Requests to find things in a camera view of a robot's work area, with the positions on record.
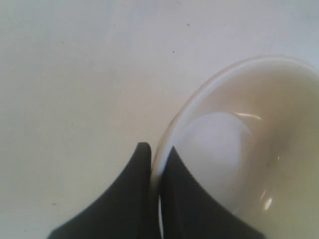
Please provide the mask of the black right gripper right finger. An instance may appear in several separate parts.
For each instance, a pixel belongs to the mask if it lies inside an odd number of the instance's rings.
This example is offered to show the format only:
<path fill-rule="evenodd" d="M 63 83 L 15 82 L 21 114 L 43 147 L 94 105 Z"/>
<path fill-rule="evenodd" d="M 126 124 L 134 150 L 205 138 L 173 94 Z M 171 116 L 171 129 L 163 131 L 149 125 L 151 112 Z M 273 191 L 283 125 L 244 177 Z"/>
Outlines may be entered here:
<path fill-rule="evenodd" d="M 232 215 L 194 179 L 172 148 L 161 178 L 161 215 L 165 239 L 263 239 Z"/>

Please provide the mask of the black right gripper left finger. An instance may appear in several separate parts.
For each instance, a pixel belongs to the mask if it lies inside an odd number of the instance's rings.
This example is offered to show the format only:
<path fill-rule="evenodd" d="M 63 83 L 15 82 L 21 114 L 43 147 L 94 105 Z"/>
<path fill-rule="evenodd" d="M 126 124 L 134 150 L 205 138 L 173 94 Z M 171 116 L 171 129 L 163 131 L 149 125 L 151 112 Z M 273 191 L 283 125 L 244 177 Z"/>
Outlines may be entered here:
<path fill-rule="evenodd" d="M 149 206 L 151 147 L 139 142 L 112 185 L 90 206 L 54 229 L 50 239 L 159 239 Z"/>

